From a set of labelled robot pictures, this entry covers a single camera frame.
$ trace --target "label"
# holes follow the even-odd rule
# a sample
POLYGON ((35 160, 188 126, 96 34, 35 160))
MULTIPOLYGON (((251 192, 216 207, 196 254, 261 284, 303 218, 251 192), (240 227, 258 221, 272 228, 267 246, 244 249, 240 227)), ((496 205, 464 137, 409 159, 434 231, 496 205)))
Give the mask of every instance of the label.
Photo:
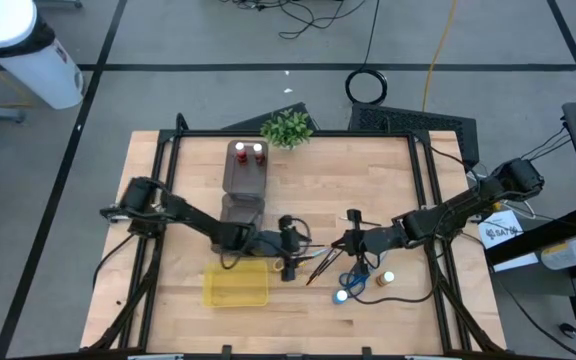
POLYGON ((68 64, 68 55, 66 55, 64 49, 61 48, 61 44, 59 44, 59 41, 55 40, 54 45, 55 45, 55 52, 57 53, 57 55, 59 55, 61 60, 64 61, 64 64, 68 64))
POLYGON ((553 246, 553 247, 551 247, 551 248, 548 248, 548 249, 544 250, 544 251, 542 252, 542 254, 546 254, 546 255, 548 255, 548 254, 554 254, 554 253, 556 253, 556 252, 564 251, 564 250, 566 250, 566 249, 568 249, 568 243, 563 243, 563 244, 555 245, 555 246, 553 246))
MULTIPOLYGON (((508 241, 521 233, 523 230, 512 210, 496 212, 479 224, 479 236, 486 249, 508 241)), ((495 271, 503 271, 537 262, 539 262, 537 255, 531 253, 497 264, 494 268, 495 271)))

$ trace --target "yellow container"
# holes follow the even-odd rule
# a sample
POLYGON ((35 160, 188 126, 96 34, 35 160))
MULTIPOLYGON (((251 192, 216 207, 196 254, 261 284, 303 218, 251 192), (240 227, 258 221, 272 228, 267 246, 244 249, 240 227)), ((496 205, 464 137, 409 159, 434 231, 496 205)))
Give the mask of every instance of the yellow container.
POLYGON ((242 259, 234 268, 209 264, 204 270, 204 306, 264 306, 268 303, 268 265, 242 259))

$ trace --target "wooden table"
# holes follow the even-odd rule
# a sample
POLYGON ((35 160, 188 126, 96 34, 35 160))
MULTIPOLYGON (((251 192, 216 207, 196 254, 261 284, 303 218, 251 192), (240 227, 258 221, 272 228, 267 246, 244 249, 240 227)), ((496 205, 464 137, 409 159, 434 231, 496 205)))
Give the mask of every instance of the wooden table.
MULTIPOLYGON (((156 139, 157 132, 133 133, 118 198, 132 177, 150 175, 156 139)), ((460 156, 454 133, 431 132, 431 139, 438 150, 460 156)), ((173 192, 217 218, 230 140, 182 138, 176 169, 173 192)), ((431 198, 421 146, 418 152, 426 197, 431 198)), ((461 165, 436 154, 435 162, 444 199, 466 189, 461 165)), ((166 159, 163 164, 162 179, 166 159)), ((293 151, 270 150, 265 228, 276 229, 281 215, 292 214, 310 224, 315 243, 330 244, 350 228, 349 222, 339 219, 349 208, 360 209, 366 221, 384 225, 390 224, 392 217, 418 208, 405 139, 315 137, 293 151)), ((105 253, 126 237, 127 226, 124 222, 110 227, 105 253)), ((467 227, 466 232, 478 236, 474 226, 467 227)), ((491 339, 505 346, 481 246, 461 237, 453 242, 453 249, 464 304, 491 339)), ((118 304, 125 303, 135 250, 136 241, 101 270, 82 346, 97 340, 121 309, 118 304)), ((236 353, 358 354, 362 346, 372 347, 375 354, 441 353, 432 299, 421 304, 332 304, 333 291, 339 288, 338 276, 351 268, 353 259, 342 255, 309 287, 304 284, 316 262, 301 268, 296 281, 284 283, 278 274, 272 274, 270 299, 264 307, 206 308, 202 305, 203 269, 218 257, 205 236, 184 225, 169 226, 147 350, 219 353, 222 345, 229 344, 236 353)), ((385 270, 394 272, 394 283, 379 288, 369 281, 362 298, 419 298, 430 290, 428 263, 421 248, 390 251, 379 269, 385 270)), ((454 316, 447 301, 446 308, 453 347, 458 348, 454 316)), ((139 308, 131 332, 132 345, 136 344, 141 315, 139 308)))

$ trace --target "sticker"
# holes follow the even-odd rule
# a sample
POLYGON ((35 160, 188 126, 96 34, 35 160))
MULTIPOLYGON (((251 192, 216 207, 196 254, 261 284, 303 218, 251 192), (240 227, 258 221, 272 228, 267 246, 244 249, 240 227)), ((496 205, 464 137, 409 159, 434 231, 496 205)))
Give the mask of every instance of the sticker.
POLYGON ((55 51, 57 52, 57 55, 59 55, 61 60, 64 61, 64 64, 68 64, 68 55, 66 55, 66 52, 56 42, 55 42, 55 51))
MULTIPOLYGON (((479 224, 479 236, 486 249, 508 241, 518 234, 523 233, 517 217, 512 210, 500 211, 492 214, 488 219, 479 224)), ((505 261, 494 266, 495 271, 503 271, 524 265, 537 263, 535 253, 526 254, 518 258, 505 261)))

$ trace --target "green plant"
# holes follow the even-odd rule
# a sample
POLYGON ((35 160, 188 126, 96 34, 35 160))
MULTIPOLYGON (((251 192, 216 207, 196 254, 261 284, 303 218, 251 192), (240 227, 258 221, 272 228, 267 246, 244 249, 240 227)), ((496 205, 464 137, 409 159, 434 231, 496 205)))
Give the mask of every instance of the green plant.
POLYGON ((272 114, 271 119, 261 126, 261 135, 269 143, 277 147, 294 148, 308 141, 312 130, 308 129, 306 113, 292 112, 292 109, 284 110, 279 114, 272 114))

